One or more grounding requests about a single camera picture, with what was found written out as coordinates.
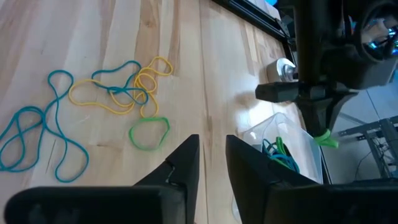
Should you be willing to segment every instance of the wooden tabletop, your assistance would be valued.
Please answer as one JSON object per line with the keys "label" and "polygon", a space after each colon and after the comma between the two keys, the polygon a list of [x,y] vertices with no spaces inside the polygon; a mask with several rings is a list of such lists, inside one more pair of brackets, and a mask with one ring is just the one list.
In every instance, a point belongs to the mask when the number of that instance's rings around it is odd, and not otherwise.
{"label": "wooden tabletop", "polygon": [[[279,16],[276,10],[269,13]],[[167,117],[171,125],[159,150],[137,150],[128,138],[129,128],[140,118],[138,107],[127,115],[115,115],[95,106],[75,106],[66,97],[60,102],[58,120],[64,134],[90,153],[86,172],[71,184],[58,182],[54,171],[65,145],[62,139],[45,133],[35,167],[22,173],[0,172],[0,210],[13,194],[29,187],[133,185],[189,135],[199,134],[195,221],[235,223],[225,136],[240,136],[279,111],[298,124],[300,118],[294,105],[276,105],[254,97],[257,84],[267,82],[266,66],[284,56],[282,45],[212,1],[0,0],[0,129],[4,130],[23,106],[45,108],[54,99],[47,85],[53,70],[68,70],[77,81],[128,60],[146,66],[157,55],[167,58],[175,68],[171,76],[155,78],[159,116]],[[161,63],[156,68],[165,70]],[[132,70],[101,74],[99,79],[121,86]],[[70,84],[63,75],[52,81],[59,93]],[[79,86],[74,96],[118,108],[105,90],[91,83]],[[153,111],[150,101],[145,113]],[[23,129],[38,120],[29,113],[20,118]],[[46,120],[56,129],[55,107]],[[40,131],[37,128],[25,135],[27,155],[22,167],[35,161]],[[162,123],[144,124],[136,138],[142,144],[156,144],[163,131]],[[0,140],[0,146],[12,133],[16,128]],[[20,142],[12,142],[2,161],[12,164],[21,148]],[[70,146],[60,176],[75,175],[83,162],[81,151]]]}

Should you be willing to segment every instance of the green rubber band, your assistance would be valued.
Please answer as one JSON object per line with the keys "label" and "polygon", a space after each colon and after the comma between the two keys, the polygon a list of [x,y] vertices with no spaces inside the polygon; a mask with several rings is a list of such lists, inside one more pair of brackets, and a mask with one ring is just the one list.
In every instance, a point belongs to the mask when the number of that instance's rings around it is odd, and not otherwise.
{"label": "green rubber band", "polygon": [[326,132],[324,134],[322,134],[321,136],[314,137],[314,140],[320,146],[329,146],[329,147],[338,148],[338,145],[339,145],[338,141],[331,138],[331,132],[329,129],[327,129]]}
{"label": "green rubber band", "polygon": [[[159,144],[156,147],[152,147],[152,148],[151,147],[145,147],[145,146],[142,146],[142,145],[138,144],[136,142],[136,140],[134,139],[134,130],[135,130],[135,128],[138,127],[142,123],[153,122],[153,121],[163,121],[166,124],[166,127],[167,127],[166,132],[163,134],[162,138],[160,139]],[[169,120],[167,118],[165,118],[165,117],[142,118],[135,125],[133,125],[131,127],[131,129],[129,131],[129,137],[130,137],[131,143],[134,146],[136,146],[138,149],[143,150],[143,151],[154,151],[154,150],[158,149],[163,144],[163,142],[164,142],[165,138],[167,137],[167,134],[169,133],[169,131],[170,131],[170,123],[169,123]]]}
{"label": "green rubber band", "polygon": [[276,137],[276,145],[279,152],[283,155],[286,155],[284,142],[281,137]]}

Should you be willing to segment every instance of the yellow rubber band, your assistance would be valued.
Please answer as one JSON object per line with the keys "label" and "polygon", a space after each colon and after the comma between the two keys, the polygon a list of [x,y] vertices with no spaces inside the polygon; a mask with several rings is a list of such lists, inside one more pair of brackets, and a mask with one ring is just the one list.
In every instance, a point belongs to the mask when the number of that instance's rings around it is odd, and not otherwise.
{"label": "yellow rubber band", "polygon": [[107,109],[108,111],[110,111],[110,112],[112,112],[112,113],[114,113],[114,114],[119,114],[119,115],[128,114],[128,113],[133,109],[135,102],[132,102],[130,108],[127,109],[126,111],[116,111],[116,110],[114,110],[114,109],[112,109],[112,108],[110,108],[110,107],[108,107],[108,106],[106,106],[106,105],[104,105],[104,104],[102,104],[102,103],[98,103],[98,102],[77,102],[77,101],[76,101],[75,99],[73,99],[73,97],[72,97],[72,91],[73,91],[78,85],[81,85],[81,84],[86,83],[86,82],[92,82],[92,83],[97,83],[97,84],[100,84],[100,85],[104,85],[103,83],[101,83],[101,82],[98,81],[98,80],[92,80],[92,79],[89,79],[89,78],[88,78],[88,79],[84,79],[84,80],[80,80],[80,81],[76,82],[74,85],[72,85],[72,86],[70,87],[69,93],[68,93],[69,100],[70,100],[74,105],[77,105],[77,106],[89,106],[89,105],[100,106],[100,107],[102,107],[102,108],[104,108],[104,109]]}
{"label": "yellow rubber band", "polygon": [[[154,68],[151,68],[151,66],[153,66],[153,64],[154,64],[154,62],[155,62],[156,60],[162,60],[163,62],[165,62],[166,65],[167,65],[168,67],[170,67],[170,71],[169,71],[168,73],[164,73],[164,72],[160,72],[160,71],[158,71],[158,70],[156,70],[156,69],[154,69]],[[139,71],[137,77],[136,77],[135,80],[134,80],[133,88],[142,88],[142,89],[144,89],[144,90],[147,92],[147,94],[149,95],[149,98],[152,98],[152,100],[154,101],[154,104],[155,104],[155,113],[154,113],[151,117],[155,117],[155,116],[157,116],[157,113],[159,112],[159,104],[158,104],[158,102],[157,102],[155,96],[153,95],[153,92],[155,92],[156,89],[157,89],[157,82],[156,82],[155,78],[152,77],[151,75],[149,75],[147,72],[153,72],[155,75],[169,76],[169,75],[171,75],[171,74],[173,73],[173,66],[171,65],[171,63],[170,63],[167,59],[165,59],[165,58],[163,58],[163,57],[161,57],[161,56],[156,56],[156,57],[154,57],[154,59],[152,59],[152,61],[150,62],[150,64],[149,64],[148,66],[142,68],[142,69]],[[149,89],[142,83],[142,78],[144,78],[144,77],[145,77],[145,78],[149,78],[149,79],[152,81],[152,83],[154,84],[153,89],[149,90]],[[104,109],[106,109],[106,110],[108,110],[108,111],[110,111],[110,112],[112,112],[112,113],[114,113],[114,114],[119,114],[119,115],[128,114],[128,113],[133,109],[133,107],[134,107],[134,105],[135,105],[135,101],[132,101],[131,103],[128,103],[128,104],[122,104],[122,103],[120,103],[120,102],[114,97],[114,94],[113,94],[112,92],[109,92],[109,93],[110,93],[111,98],[112,98],[112,100],[114,101],[114,103],[115,103],[116,105],[120,106],[120,107],[128,108],[126,111],[116,111],[116,110],[114,110],[114,109],[112,109],[112,108],[110,108],[110,107],[108,107],[108,106],[106,106],[106,105],[104,105],[104,104],[102,104],[102,103],[98,103],[98,102],[77,102],[77,101],[72,97],[72,91],[73,91],[78,85],[84,84],[84,83],[86,83],[86,82],[92,82],[92,83],[97,83],[97,84],[100,84],[100,85],[104,85],[104,84],[101,83],[100,81],[94,80],[94,79],[84,79],[84,80],[80,80],[80,81],[76,82],[75,84],[73,84],[73,85],[70,87],[69,93],[68,93],[69,100],[70,100],[74,105],[78,105],[78,106],[89,106],[89,105],[100,106],[100,107],[102,107],[102,108],[104,108]],[[137,94],[137,93],[134,91],[134,92],[133,92],[133,98],[134,98],[136,101],[137,101],[139,98],[142,98],[142,99],[144,100],[144,99],[145,99],[145,96],[144,96],[144,93],[143,93],[143,92],[140,92],[140,93]],[[141,108],[140,108],[140,115],[141,115],[143,118],[146,118],[145,115],[144,115],[144,108],[145,108],[145,105],[142,105]]]}
{"label": "yellow rubber band", "polygon": [[[160,71],[158,71],[158,70],[156,70],[156,69],[151,68],[151,66],[153,66],[153,64],[154,64],[154,62],[155,62],[156,60],[162,60],[163,62],[165,62],[165,63],[169,66],[170,71],[169,71],[168,73],[164,73],[164,72],[160,72]],[[145,115],[144,115],[144,108],[145,108],[145,105],[142,105],[141,108],[140,108],[140,110],[139,110],[139,112],[140,112],[140,114],[141,114],[141,117],[143,117],[143,118],[151,118],[151,117],[152,117],[152,118],[153,118],[153,117],[157,116],[157,113],[159,112],[159,104],[158,104],[158,102],[157,102],[155,96],[153,95],[153,92],[155,92],[156,89],[157,89],[157,83],[156,83],[155,78],[152,77],[151,75],[149,75],[149,74],[146,73],[146,72],[150,71],[150,72],[155,73],[156,75],[169,76],[169,75],[171,75],[171,74],[173,73],[173,70],[174,70],[174,69],[173,69],[173,66],[171,65],[171,63],[170,63],[167,59],[165,59],[165,58],[163,58],[163,57],[161,57],[161,56],[156,56],[156,57],[154,57],[154,59],[152,59],[152,61],[150,62],[150,64],[149,64],[148,66],[142,68],[142,69],[139,71],[139,73],[138,73],[136,79],[134,80],[133,87],[134,87],[134,88],[143,88],[143,89],[145,89],[145,91],[148,93],[148,95],[150,96],[150,98],[152,98],[152,100],[154,101],[154,104],[155,104],[155,113],[154,113],[152,116],[145,116]],[[142,83],[141,79],[142,79],[143,77],[147,77],[147,78],[150,78],[150,79],[151,79],[151,81],[154,83],[153,89],[149,90],[149,89]],[[138,100],[139,97],[142,97],[142,96],[143,96],[143,93],[138,93],[138,94],[136,94],[136,92],[134,92],[134,93],[133,93],[133,96],[134,96],[134,99]],[[118,102],[117,99],[115,99],[114,97],[113,97],[113,99],[114,99],[114,102],[115,102],[117,105],[119,105],[119,106],[123,105],[123,104],[121,104],[120,102]]]}

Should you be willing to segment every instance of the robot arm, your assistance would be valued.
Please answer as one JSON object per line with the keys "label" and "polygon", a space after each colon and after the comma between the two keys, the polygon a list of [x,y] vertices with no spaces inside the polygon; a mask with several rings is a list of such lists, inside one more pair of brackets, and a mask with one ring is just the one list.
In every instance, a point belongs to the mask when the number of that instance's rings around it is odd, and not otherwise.
{"label": "robot arm", "polygon": [[390,80],[382,71],[396,61],[398,1],[308,0],[291,6],[298,82],[259,85],[256,98],[294,101],[308,133],[318,137],[333,128],[343,104],[356,95],[353,90]]}

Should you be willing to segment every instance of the transparent bin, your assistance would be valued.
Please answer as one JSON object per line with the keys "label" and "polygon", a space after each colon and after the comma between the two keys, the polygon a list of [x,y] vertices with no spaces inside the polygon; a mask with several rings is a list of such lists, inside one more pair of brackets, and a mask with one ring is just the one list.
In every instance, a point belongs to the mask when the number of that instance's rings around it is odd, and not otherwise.
{"label": "transparent bin", "polygon": [[[260,151],[264,138],[273,143],[278,136],[282,138],[297,163],[300,174],[322,184],[322,162],[319,145],[311,135],[288,119],[285,114],[276,113],[255,127],[245,131],[243,133],[243,141]],[[232,209],[235,219],[240,222],[235,199],[233,200]]]}

